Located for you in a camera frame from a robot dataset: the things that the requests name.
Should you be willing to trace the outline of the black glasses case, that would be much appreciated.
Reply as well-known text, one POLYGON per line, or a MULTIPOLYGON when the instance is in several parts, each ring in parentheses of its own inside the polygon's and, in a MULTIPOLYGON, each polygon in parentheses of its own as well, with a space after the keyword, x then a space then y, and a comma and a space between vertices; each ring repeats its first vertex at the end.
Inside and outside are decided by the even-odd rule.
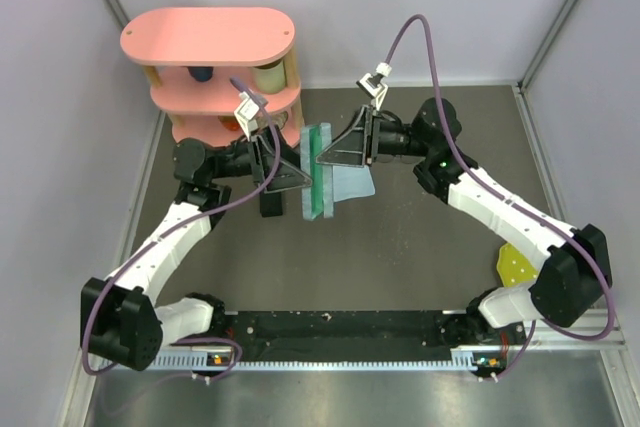
POLYGON ((259 195, 260 214, 263 218, 280 217, 284 215, 284 194, 261 193, 259 195))

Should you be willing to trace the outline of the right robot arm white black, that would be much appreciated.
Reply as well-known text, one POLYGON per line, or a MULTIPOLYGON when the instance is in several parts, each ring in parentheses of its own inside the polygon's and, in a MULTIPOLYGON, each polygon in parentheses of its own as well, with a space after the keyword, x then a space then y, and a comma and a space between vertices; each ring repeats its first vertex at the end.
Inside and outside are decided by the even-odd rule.
POLYGON ((416 157, 413 173, 426 193, 480 222, 529 261, 534 279, 495 288, 470 303, 466 327, 474 340, 487 343, 505 326, 536 321, 568 335, 598 300, 606 303, 607 320, 590 338, 606 337, 616 314, 605 234, 592 224, 576 228, 557 220, 501 186, 456 146, 460 131, 455 108, 445 99, 426 100, 409 123, 364 105, 312 158, 366 167, 379 156, 416 157))

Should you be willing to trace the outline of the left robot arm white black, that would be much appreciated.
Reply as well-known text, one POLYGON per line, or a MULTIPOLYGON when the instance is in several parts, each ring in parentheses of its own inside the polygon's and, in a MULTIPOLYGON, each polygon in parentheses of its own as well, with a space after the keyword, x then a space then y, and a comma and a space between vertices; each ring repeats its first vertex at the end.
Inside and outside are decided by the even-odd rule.
POLYGON ((223 305, 209 294, 157 303, 191 249, 241 205, 220 179, 252 177, 256 188, 246 200, 312 183, 309 148, 292 148, 269 131, 226 147, 187 138, 174 147, 173 162, 179 188, 158 227, 121 267, 104 279, 89 279, 81 290, 80 347, 91 375, 98 371, 90 356, 143 371, 166 346, 194 335, 212 344, 226 334, 223 305))

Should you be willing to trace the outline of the blue grey glasses case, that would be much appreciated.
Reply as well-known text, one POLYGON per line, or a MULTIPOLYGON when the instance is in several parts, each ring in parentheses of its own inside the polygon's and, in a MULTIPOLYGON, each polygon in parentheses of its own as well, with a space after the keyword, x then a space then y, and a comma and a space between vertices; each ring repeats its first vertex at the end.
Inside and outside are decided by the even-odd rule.
POLYGON ((334 216, 333 167, 317 161, 317 156, 331 141, 329 123, 308 125, 301 129, 300 167, 311 178, 311 184, 301 192, 303 219, 307 221, 334 216))

